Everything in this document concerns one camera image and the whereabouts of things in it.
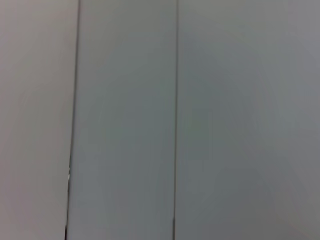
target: vertical line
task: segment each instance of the vertical line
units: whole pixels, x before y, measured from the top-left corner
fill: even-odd
[[[69,202],[70,202],[70,185],[72,175],[72,156],[75,137],[75,118],[76,118],[76,93],[77,93],[77,79],[78,79],[78,55],[79,55],[79,32],[80,32],[80,9],[81,0],[77,0],[77,19],[76,19],[76,37],[75,37],[75,61],[74,61],[74,83],[73,83],[73,106],[72,106],[72,126],[71,126],[71,143],[70,143],[70,158],[69,158],[69,180],[68,180],[68,193],[67,193],[67,209],[66,209],[66,226],[65,226],[65,240],[68,235],[69,223]]]
[[[173,195],[173,240],[176,238],[177,203],[177,156],[178,156],[178,86],[179,86],[179,0],[175,6],[175,123],[174,123],[174,195]]]

